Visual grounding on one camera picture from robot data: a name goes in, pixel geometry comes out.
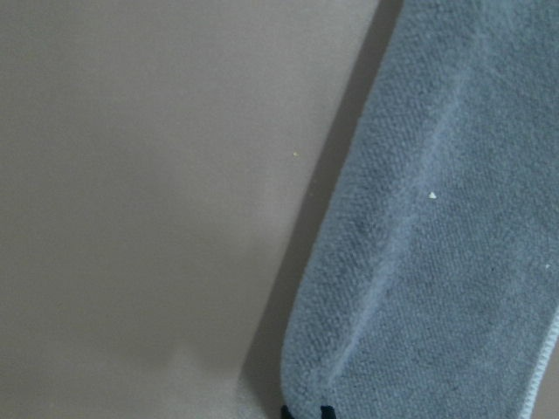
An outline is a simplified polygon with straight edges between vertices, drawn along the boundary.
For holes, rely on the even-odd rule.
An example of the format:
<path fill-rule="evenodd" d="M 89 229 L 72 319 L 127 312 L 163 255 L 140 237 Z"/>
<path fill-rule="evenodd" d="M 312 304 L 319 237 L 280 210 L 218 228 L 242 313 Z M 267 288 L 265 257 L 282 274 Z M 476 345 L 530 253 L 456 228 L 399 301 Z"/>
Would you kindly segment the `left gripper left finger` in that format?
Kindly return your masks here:
<path fill-rule="evenodd" d="M 280 408 L 280 419 L 294 419 L 287 405 Z"/>

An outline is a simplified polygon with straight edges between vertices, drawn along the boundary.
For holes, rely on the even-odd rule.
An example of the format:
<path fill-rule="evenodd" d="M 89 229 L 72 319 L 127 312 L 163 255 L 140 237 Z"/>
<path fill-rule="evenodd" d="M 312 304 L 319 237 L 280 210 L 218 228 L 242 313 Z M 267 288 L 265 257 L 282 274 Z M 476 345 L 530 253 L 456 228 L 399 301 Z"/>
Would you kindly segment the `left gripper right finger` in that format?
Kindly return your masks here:
<path fill-rule="evenodd" d="M 321 419 L 335 419 L 335 408 L 329 405 L 321 406 Z"/>

